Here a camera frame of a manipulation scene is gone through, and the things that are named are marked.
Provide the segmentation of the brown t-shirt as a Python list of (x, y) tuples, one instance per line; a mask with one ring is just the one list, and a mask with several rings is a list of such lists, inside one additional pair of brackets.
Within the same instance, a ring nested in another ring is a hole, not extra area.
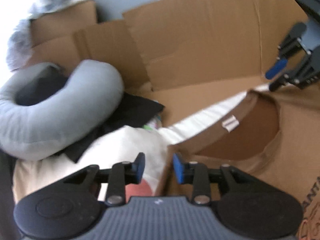
[[(211, 203), (190, 202), (172, 159), (208, 168)], [(319, 239), (319, 87), (247, 92), (212, 126), (168, 147), (147, 239)]]

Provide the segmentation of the black cloth under pillow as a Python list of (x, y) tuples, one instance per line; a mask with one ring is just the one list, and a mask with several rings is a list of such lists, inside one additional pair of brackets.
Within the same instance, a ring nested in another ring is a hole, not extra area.
[(156, 101), (124, 93), (117, 109), (101, 125), (94, 128), (88, 135), (67, 146), (58, 155), (65, 154), (71, 161), (77, 163), (90, 144), (123, 126), (142, 128), (152, 118), (164, 110), (164, 106)]

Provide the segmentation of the brown cardboard sheet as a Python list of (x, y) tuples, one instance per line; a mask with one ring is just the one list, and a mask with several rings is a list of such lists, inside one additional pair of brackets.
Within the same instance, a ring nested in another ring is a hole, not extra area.
[(160, 0), (96, 23), (93, 1), (33, 23), (29, 65), (71, 72), (84, 59), (107, 62), (130, 93), (165, 106), (177, 121), (265, 82), (277, 45), (307, 19), (294, 0)]

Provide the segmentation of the cream bear print blanket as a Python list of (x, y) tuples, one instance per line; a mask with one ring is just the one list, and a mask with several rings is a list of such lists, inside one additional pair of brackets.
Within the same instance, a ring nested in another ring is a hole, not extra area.
[(75, 163), (65, 154), (39, 161), (18, 160), (13, 175), (13, 196), (18, 202), (23, 197), (88, 165), (111, 168), (120, 161), (132, 161), (134, 155), (146, 155), (143, 185), (138, 192), (152, 195), (163, 171), (167, 146), (183, 142), (216, 123), (246, 96), (245, 92), (211, 105), (186, 119), (166, 128), (146, 129), (125, 126), (95, 140)]

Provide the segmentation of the grey neck pillow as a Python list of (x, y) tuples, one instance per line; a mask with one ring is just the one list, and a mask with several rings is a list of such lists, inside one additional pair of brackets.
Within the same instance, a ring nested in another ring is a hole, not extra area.
[(124, 82), (105, 62), (84, 60), (65, 86), (35, 105), (22, 106), (16, 96), (31, 82), (61, 68), (43, 62), (18, 70), (1, 87), (1, 149), (18, 159), (41, 160), (82, 139), (118, 107)]

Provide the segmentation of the white pillow in plastic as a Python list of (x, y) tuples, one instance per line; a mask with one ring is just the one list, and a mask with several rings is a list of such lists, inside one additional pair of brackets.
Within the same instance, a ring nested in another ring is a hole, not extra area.
[(19, 21), (7, 39), (6, 64), (13, 72), (21, 68), (32, 55), (31, 22), (46, 14), (59, 12), (63, 9), (87, 0), (16, 0), (17, 5), (31, 1), (28, 12), (19, 17)]

